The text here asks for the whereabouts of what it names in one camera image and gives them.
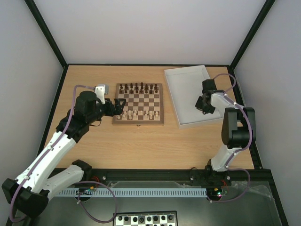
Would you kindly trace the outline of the wooden chess board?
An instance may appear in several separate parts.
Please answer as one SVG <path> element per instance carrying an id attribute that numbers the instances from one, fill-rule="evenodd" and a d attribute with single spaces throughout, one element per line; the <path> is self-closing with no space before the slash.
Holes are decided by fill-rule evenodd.
<path id="1" fill-rule="evenodd" d="M 113 125 L 163 125 L 164 124 L 164 100 L 163 86 L 161 83 L 118 83 L 116 85 L 115 98 L 125 98 L 126 104 L 120 119 L 113 117 Z M 128 111 L 132 111 L 132 119 L 128 119 Z M 137 120 L 133 120 L 134 110 L 137 110 Z"/>

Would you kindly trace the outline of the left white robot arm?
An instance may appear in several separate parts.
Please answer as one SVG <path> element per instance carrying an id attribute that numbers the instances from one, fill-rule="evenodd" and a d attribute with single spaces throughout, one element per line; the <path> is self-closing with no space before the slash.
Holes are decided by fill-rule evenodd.
<path id="1" fill-rule="evenodd" d="M 121 115 L 125 104 L 124 98 L 115 99 L 113 103 L 93 91 L 83 91 L 73 97 L 71 109 L 59 122 L 44 150 L 16 179 L 3 182 L 2 190 L 10 206 L 27 217 L 36 218 L 59 192 L 73 184 L 88 183 L 92 167 L 81 160 L 74 161 L 55 176 L 50 174 L 94 122 L 104 116 Z"/>

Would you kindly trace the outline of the white bishop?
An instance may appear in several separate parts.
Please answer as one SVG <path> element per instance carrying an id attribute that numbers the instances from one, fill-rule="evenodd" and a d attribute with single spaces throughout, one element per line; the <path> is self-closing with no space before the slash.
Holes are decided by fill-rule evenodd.
<path id="1" fill-rule="evenodd" d="M 137 120 L 138 119 L 138 116 L 136 113 L 133 114 L 133 120 Z"/>

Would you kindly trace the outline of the white cardboard box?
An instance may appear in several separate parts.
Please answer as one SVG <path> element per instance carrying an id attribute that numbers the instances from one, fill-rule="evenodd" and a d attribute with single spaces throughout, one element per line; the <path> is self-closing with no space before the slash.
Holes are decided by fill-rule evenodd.
<path id="1" fill-rule="evenodd" d="M 195 107 L 202 96 L 202 82 L 210 76 L 204 65 L 165 70 L 165 81 L 173 104 L 179 129 L 189 129 L 222 121 L 216 110 L 213 114 L 203 114 Z"/>

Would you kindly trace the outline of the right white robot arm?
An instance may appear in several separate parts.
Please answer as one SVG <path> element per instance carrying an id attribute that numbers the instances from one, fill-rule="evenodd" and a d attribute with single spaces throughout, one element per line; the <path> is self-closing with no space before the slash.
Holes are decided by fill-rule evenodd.
<path id="1" fill-rule="evenodd" d="M 195 107 L 203 114 L 218 111 L 223 118 L 222 146 L 205 166 L 205 179 L 214 185 L 221 180 L 221 172 L 227 171 L 235 157 L 256 140 L 255 110 L 238 104 L 225 91 L 218 90 L 213 79 L 203 81 L 202 87 L 202 96 Z"/>

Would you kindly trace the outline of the printed checker calibration board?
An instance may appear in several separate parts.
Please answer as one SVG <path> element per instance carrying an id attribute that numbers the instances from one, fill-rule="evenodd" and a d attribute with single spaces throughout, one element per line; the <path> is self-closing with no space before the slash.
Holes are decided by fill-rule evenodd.
<path id="1" fill-rule="evenodd" d="M 113 226 L 178 226 L 176 211 L 118 213 Z"/>

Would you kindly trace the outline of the black aluminium rail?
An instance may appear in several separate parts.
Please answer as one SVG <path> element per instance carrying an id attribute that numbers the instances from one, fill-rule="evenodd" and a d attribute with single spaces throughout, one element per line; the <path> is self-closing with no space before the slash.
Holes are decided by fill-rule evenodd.
<path id="1" fill-rule="evenodd" d="M 90 177 L 84 176 L 81 181 L 88 181 L 93 176 L 106 185 L 109 182 L 176 182 L 191 186 L 221 187 L 236 181 L 268 182 L 274 185 L 269 169 L 248 169 L 209 172 L 205 169 L 92 169 Z"/>

